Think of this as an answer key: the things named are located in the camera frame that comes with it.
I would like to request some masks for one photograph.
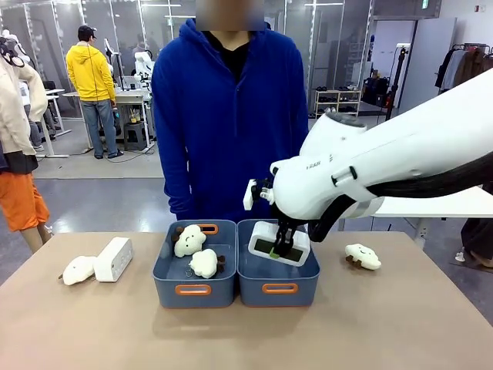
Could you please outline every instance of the sleeve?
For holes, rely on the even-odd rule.
[[[18,94],[18,86],[12,84],[12,80],[0,67],[0,86],[2,87],[2,98],[0,99],[0,125],[4,126],[13,142],[22,150],[26,156],[36,154],[36,151],[22,129],[22,119],[19,119],[22,109],[21,98]]]
[[[293,156],[300,155],[300,149],[308,135],[308,107],[307,94],[305,93],[305,75],[303,61],[298,49],[294,49],[291,57],[291,99],[290,99],[290,123],[292,135]]]
[[[28,64],[24,65],[24,68],[18,69],[18,76],[28,83],[29,98],[31,100],[29,119],[32,122],[39,122],[48,107],[48,97],[46,96],[43,81],[39,74]]]
[[[154,65],[152,77],[154,123],[161,167],[165,177],[164,193],[178,220],[193,220],[196,210],[190,192],[188,155],[179,114],[179,86],[165,51]]]
[[[106,62],[105,56],[99,52],[100,54],[100,62],[99,62],[99,70],[101,71],[102,81],[105,83],[106,88],[108,89],[109,98],[112,101],[115,101],[115,85],[113,85],[113,78],[111,77],[111,72],[109,71],[108,63]]]
[[[77,83],[75,82],[72,54],[70,52],[67,53],[67,72],[69,73],[70,82],[74,85],[75,90],[79,90],[77,88]]]

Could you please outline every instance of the green display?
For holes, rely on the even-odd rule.
[[[277,255],[273,252],[273,248],[274,248],[274,243],[272,243],[270,241],[266,241],[266,240],[264,241],[262,239],[257,239],[257,242],[255,243],[254,250],[265,253],[265,254],[269,254],[272,258],[279,258],[279,255]],[[290,260],[290,261],[299,262],[301,259],[301,256],[303,256],[302,251],[295,249],[295,248],[291,248],[289,253],[286,256],[284,256],[283,258],[286,258],[287,260]]]

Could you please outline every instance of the plush toy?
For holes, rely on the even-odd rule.
[[[78,256],[63,271],[59,279],[63,279],[65,285],[81,283],[91,275],[94,275],[94,262],[96,257]]]
[[[375,252],[361,244],[346,246],[346,261],[367,270],[377,270],[382,265]]]
[[[217,271],[224,271],[224,256],[217,257],[212,249],[196,252],[189,263],[194,274],[205,279],[210,279]]]
[[[177,227],[176,234],[172,238],[175,241],[175,256],[190,256],[202,250],[202,244],[206,241],[206,235],[199,225],[189,225],[184,229]]]

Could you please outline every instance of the gray floor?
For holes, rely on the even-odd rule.
[[[36,183],[51,210],[56,233],[165,232],[174,220],[163,193],[162,179],[37,180]],[[434,220],[425,252],[493,324],[493,274],[449,264],[461,245],[463,223],[460,219]],[[404,219],[374,218],[373,230],[387,230],[389,224],[392,230],[413,233]],[[346,222],[346,230],[370,228],[371,218]],[[0,219],[0,241],[1,284],[30,253],[19,234],[8,232],[3,218]]]

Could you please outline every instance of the stool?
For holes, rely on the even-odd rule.
[[[144,122],[127,123],[123,127],[123,142],[125,150],[144,150],[146,140],[143,135]]]

